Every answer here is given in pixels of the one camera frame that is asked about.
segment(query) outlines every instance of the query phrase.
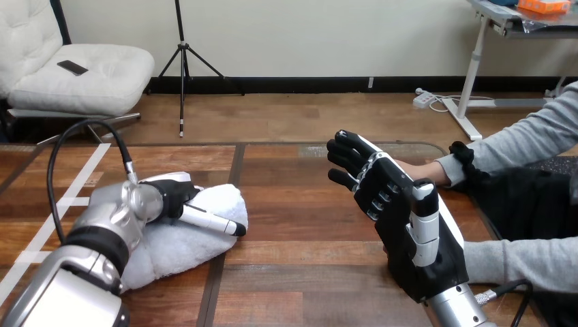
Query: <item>white desk leg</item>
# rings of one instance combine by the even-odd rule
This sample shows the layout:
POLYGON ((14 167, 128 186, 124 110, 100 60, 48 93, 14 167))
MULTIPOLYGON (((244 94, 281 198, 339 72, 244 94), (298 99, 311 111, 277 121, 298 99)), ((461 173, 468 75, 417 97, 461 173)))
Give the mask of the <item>white desk leg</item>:
POLYGON ((457 110, 455 108, 455 105, 453 105, 452 108, 450 108, 450 106, 447 106, 449 102, 444 102, 444 104, 446 104, 446 107, 448 108, 452 116, 454 116, 457 123, 461 126, 463 131, 470 137, 470 140, 472 141, 482 139, 482 135, 480 134, 480 132, 478 132, 478 130, 466 118, 466 110, 468 109, 468 102, 470 101, 472 88, 474 87, 474 81, 476 80, 478 68, 480 67, 480 60, 482 59, 482 51, 484 50, 484 40, 489 25, 489 20, 487 17, 482 16, 481 20, 482 22, 480 27, 480 33, 478 34, 476 48, 472 53, 472 60, 470 62, 470 67, 468 68, 468 74, 466 75, 466 83, 464 83, 463 85, 463 90, 461 91, 461 97, 459 100, 457 110))

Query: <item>white wall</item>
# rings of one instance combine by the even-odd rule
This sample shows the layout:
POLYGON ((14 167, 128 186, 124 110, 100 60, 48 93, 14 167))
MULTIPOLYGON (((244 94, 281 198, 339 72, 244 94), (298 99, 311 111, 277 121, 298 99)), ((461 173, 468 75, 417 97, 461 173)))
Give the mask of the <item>white wall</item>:
MULTIPOLYGON (((144 48, 155 74, 176 50, 172 0, 61 2, 73 43, 144 48)), ((466 0, 181 0, 181 9, 187 42, 227 76, 463 76, 479 28, 466 0)), ((578 40, 488 31, 480 75, 575 76, 575 54, 578 40)), ((197 60, 191 72, 213 75, 197 60)))

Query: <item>power strip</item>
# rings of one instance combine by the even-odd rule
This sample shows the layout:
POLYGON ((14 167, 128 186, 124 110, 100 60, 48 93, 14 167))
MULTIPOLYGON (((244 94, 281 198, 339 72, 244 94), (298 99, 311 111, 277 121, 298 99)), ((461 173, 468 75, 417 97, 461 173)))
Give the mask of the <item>power strip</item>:
POLYGON ((424 109, 429 107, 436 100, 436 96, 431 94, 430 92, 423 91, 420 95, 418 95, 414 99, 414 107, 424 109))

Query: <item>gray sleeve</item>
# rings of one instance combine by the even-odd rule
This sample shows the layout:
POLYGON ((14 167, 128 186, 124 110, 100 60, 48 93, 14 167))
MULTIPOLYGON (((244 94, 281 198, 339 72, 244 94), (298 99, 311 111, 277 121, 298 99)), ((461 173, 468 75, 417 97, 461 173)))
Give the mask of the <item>gray sleeve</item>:
MULTIPOLYGON (((473 142, 474 166, 495 173, 504 168, 519 167, 549 159, 578 143, 578 82, 569 84, 554 101, 542 110, 502 131, 473 142)), ((453 155, 437 160, 452 185, 465 179, 461 164, 453 155)))
POLYGON ((470 283, 526 278, 536 290, 578 293, 578 237, 466 242, 464 254, 470 283))

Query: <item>robotic arm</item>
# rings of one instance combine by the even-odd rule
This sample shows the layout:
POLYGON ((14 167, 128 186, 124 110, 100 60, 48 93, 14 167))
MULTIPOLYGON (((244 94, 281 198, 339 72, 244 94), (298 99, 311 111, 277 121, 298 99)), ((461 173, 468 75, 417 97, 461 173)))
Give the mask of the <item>robotic arm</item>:
POLYGON ((373 221, 388 253, 396 283, 421 303, 434 326, 495 326, 470 290, 463 238, 427 179, 413 181, 381 149, 339 131, 327 143, 329 179, 347 187, 373 221))
POLYGON ((65 242, 40 265, 2 326, 129 326, 121 275, 145 224, 163 218, 242 236, 246 227, 192 206, 199 192, 176 172, 96 189, 65 242))

